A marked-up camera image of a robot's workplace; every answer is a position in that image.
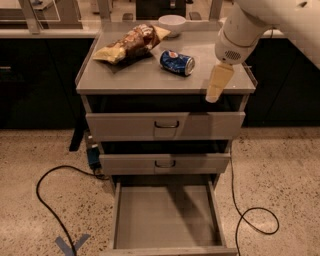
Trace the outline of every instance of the terrazzo floor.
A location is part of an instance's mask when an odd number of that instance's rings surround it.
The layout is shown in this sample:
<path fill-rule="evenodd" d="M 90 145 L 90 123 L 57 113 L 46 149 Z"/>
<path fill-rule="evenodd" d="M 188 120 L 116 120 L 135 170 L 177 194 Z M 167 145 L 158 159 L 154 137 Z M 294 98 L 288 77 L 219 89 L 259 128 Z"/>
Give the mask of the terrazzo floor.
<path fill-rule="evenodd" d="M 72 165 L 91 173 L 84 141 L 69 152 L 72 130 L 0 130 L 0 255 L 70 255 L 55 242 L 63 230 L 36 197 L 36 183 L 50 168 Z M 247 224 L 239 231 L 241 255 L 320 255 L 320 128 L 242 128 L 233 143 L 235 194 L 239 208 L 266 207 L 280 221 L 273 236 Z M 40 194 L 61 216 L 74 241 L 89 238 L 78 255 L 106 255 L 113 196 L 108 181 L 69 169 L 49 174 Z M 235 246 L 239 216 L 231 197 L 231 165 L 216 197 L 228 247 Z M 252 223 L 272 231 L 270 214 L 254 211 Z"/>

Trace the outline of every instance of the drawer cabinet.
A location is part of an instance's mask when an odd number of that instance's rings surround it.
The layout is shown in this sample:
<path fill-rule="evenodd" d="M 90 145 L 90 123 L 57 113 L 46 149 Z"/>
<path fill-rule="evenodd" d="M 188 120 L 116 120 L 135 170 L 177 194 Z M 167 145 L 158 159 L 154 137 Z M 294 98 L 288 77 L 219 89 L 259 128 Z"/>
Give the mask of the drawer cabinet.
<path fill-rule="evenodd" d="M 109 250 L 101 255 L 237 255 L 226 247 L 214 186 L 255 86 L 236 65 L 219 100 L 206 102 L 218 31 L 211 21 L 203 25 L 163 40 L 137 61 L 114 66 L 88 55 L 79 73 L 77 91 L 115 196 Z M 132 26 L 105 24 L 92 51 Z M 165 49 L 193 56 L 192 75 L 162 70 Z"/>

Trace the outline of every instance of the soda can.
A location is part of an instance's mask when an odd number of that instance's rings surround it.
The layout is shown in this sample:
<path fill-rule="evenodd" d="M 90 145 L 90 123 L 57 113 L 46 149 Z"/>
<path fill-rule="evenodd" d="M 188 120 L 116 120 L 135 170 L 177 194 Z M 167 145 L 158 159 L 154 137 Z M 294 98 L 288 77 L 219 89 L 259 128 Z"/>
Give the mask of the soda can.
<path fill-rule="evenodd" d="M 173 73 L 188 76 L 195 66 L 193 57 L 166 50 L 161 54 L 160 65 Z"/>

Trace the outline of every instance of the crumpled bag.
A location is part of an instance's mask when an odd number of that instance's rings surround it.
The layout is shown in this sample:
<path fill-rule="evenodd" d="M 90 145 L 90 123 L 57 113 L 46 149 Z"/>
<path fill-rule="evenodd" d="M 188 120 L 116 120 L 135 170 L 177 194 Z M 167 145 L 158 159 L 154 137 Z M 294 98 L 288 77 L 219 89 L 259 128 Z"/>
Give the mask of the crumpled bag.
<path fill-rule="evenodd" d="M 117 64 L 125 58 L 140 57 L 149 53 L 169 34 L 169 30 L 158 26 L 140 24 L 123 38 L 95 52 L 93 59 Z"/>

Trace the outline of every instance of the open drawer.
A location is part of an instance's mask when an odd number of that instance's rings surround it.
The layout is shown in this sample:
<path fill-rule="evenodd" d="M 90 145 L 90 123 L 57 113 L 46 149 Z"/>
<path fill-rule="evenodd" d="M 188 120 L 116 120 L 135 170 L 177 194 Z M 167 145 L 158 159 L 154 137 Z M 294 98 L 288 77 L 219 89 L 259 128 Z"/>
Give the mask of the open drawer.
<path fill-rule="evenodd" d="M 105 255 L 237 255 L 208 175 L 119 176 L 109 248 Z"/>

